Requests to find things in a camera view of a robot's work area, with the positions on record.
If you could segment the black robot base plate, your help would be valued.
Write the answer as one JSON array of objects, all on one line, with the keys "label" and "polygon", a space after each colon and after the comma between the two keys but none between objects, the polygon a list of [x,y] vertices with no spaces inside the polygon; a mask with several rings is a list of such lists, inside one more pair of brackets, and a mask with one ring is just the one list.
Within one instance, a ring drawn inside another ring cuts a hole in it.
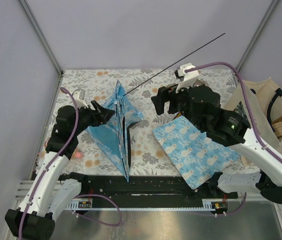
[{"label": "black robot base plate", "polygon": [[100,198],[117,205],[114,199],[131,198],[133,196],[179,196],[183,199],[222,202],[223,199],[237,200],[238,194],[223,193],[220,190],[210,190],[209,184],[204,183],[197,189],[191,189],[185,180],[180,176],[131,176],[127,181],[119,175],[84,175],[71,172],[62,174],[58,178],[59,183],[74,179],[81,182],[81,194],[91,195],[89,199]]}]

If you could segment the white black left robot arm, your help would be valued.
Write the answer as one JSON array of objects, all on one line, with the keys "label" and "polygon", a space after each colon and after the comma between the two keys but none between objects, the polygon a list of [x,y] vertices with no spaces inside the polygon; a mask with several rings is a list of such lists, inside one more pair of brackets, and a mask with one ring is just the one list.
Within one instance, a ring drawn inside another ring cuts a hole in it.
[{"label": "white black left robot arm", "polygon": [[50,239],[58,217],[72,199],[88,195],[89,184],[73,178],[65,180],[56,193],[53,191],[79,144],[78,135],[88,127],[105,125],[115,114],[95,100],[91,103],[87,107],[66,105],[57,111],[39,173],[19,206],[5,214],[13,236],[26,240]]}]

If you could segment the pink pet toy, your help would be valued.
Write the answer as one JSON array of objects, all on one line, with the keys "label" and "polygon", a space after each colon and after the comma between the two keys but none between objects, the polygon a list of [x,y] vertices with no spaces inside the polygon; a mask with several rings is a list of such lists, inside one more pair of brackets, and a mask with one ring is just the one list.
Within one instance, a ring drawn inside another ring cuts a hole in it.
[{"label": "pink pet toy", "polygon": [[75,159],[82,159],[84,156],[84,154],[80,151],[80,150],[76,150],[74,153],[73,153],[73,157]]}]

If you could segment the beige canvas tote bag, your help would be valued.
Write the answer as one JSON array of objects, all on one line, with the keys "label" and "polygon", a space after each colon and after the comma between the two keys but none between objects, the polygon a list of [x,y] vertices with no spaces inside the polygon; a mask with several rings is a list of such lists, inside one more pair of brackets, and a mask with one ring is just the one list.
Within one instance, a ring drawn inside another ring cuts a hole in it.
[{"label": "beige canvas tote bag", "polygon": [[282,88],[271,78],[243,83],[258,133],[282,154],[282,135],[278,136],[273,128],[282,118]]}]

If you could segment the floral white tablecloth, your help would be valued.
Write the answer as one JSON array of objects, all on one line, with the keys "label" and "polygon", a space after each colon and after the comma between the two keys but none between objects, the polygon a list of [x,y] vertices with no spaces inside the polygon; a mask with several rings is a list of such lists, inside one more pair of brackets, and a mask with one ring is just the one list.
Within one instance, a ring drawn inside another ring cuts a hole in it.
[{"label": "floral white tablecloth", "polygon": [[[96,100],[102,105],[113,94],[117,81],[120,81],[125,91],[128,92],[160,71],[160,69],[68,69],[65,70],[61,79],[61,87],[66,88],[71,93],[74,90],[83,89],[85,90],[85,100],[87,102]],[[231,70],[222,67],[203,69],[199,78],[208,84],[213,91],[220,94],[222,105],[228,101],[237,87],[237,82]],[[144,117],[141,122],[130,128],[131,176],[179,176],[179,172],[152,132],[153,129],[170,122],[174,117],[167,114],[168,103],[165,105],[165,113],[157,116],[151,101],[151,96],[157,94],[158,88],[176,82],[174,71],[165,70],[126,95],[132,105]],[[60,91],[51,115],[49,127],[46,127],[46,141],[51,136],[58,109],[65,105],[72,105],[72,101],[68,95]],[[81,133],[78,141],[77,150],[83,156],[79,158],[72,157],[62,173],[122,175],[87,132]],[[225,168],[225,172],[229,174],[244,173],[244,171],[245,167],[242,165],[241,160]]]}]

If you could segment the blue snowman pet tent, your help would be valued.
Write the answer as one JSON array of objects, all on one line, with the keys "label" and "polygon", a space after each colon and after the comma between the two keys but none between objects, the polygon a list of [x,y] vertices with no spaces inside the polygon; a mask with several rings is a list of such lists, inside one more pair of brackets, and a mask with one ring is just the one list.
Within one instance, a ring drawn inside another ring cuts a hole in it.
[{"label": "blue snowman pet tent", "polygon": [[[114,110],[115,114],[105,125],[97,127],[90,126],[86,129],[97,146],[107,156],[107,158],[111,160],[124,177],[121,137],[122,127],[120,124],[121,105],[126,104],[126,106],[133,112],[131,127],[144,119],[141,111],[132,105],[127,96],[123,96],[125,93],[124,87],[119,81],[117,81],[113,94],[103,104],[104,108]],[[129,149],[129,165],[131,166],[131,148]]]}]

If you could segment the blue snowman tent mat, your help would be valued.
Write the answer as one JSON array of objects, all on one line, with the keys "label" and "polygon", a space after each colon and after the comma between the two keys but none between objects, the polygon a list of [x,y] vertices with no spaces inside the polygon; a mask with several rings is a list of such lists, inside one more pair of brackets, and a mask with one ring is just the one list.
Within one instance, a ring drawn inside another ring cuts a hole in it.
[{"label": "blue snowman tent mat", "polygon": [[192,190],[241,157],[229,147],[212,141],[184,116],[155,128],[153,133]]}]

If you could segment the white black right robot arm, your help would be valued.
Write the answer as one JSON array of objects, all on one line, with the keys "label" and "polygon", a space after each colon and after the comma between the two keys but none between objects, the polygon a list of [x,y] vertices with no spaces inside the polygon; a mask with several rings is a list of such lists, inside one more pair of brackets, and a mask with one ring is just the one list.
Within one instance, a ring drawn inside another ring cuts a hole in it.
[{"label": "white black right robot arm", "polygon": [[231,148],[260,169],[250,174],[214,173],[208,184],[212,197],[232,192],[256,193],[282,204],[282,154],[263,139],[257,139],[246,119],[222,109],[220,100],[220,95],[205,85],[180,90],[176,84],[163,86],[151,97],[157,115],[164,113],[168,102],[169,114],[180,112],[213,142]]}]

